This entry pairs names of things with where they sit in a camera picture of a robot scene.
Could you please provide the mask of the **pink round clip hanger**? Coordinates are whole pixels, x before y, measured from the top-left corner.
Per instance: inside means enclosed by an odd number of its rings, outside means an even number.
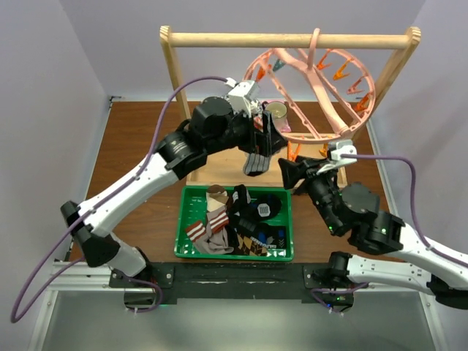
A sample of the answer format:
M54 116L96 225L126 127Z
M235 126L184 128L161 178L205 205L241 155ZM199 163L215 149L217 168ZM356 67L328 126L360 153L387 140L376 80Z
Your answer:
M331 141L350 138L364 127L371 117L371 113L376 105L376 87L374 79L366 66L349 51L343 48L327 48L325 53L340 56L344 59L343 64L333 74L331 79L325 76L324 69L328 66L323 60L315 61L315 53L318 49L321 30L316 28L309 40L308 50L298 46L295 47L298 55L294 56L286 48L270 48L260 54L247 68L244 77L253 78L257 82L264 77L271 79L276 90L282 95L288 107L299 117L307 133L300 135L298 133L287 133L286 137L296 143L329 143ZM367 89L363 90L365 94L359 102L354 105L348 102L333 84L337 80L342 80L348 76L344 70L347 66L353 65L361 74L360 77L347 89L348 95L358 94L361 90L360 84L365 83ZM313 95L317 99L318 105L332 129L330 134L321 134L317 131L312 121L295 100L289 95L285 86L276 76L276 72L282 67L293 68L300 73L309 84Z

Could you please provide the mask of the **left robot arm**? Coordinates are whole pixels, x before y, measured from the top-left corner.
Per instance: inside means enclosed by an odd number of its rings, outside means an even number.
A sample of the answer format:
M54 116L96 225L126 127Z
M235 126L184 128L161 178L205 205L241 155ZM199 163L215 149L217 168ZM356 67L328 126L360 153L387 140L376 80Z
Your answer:
M157 192L203 167L208 156L231 148L255 157L270 157L287 145L269 112L258 129L246 110L235 110L221 97L197 105L192 117L152 146L147 157L100 194L61 206L74 242L89 267L109 265L136 287L151 280L148 258L119 239L114 227Z

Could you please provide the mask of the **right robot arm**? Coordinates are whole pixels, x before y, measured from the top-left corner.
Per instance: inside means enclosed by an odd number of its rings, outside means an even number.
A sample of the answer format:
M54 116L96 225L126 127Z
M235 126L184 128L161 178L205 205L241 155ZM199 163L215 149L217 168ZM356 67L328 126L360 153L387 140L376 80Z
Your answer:
M359 182L338 187L337 170L364 158L349 151L327 159L279 160L285 189L307 193L331 235L348 242L365 257L333 252L325 268L312 276L320 293L342 288L353 293L371 283L406 287L454 309L467 309L467 255L430 238L417 219L407 224L380 208L380 197Z

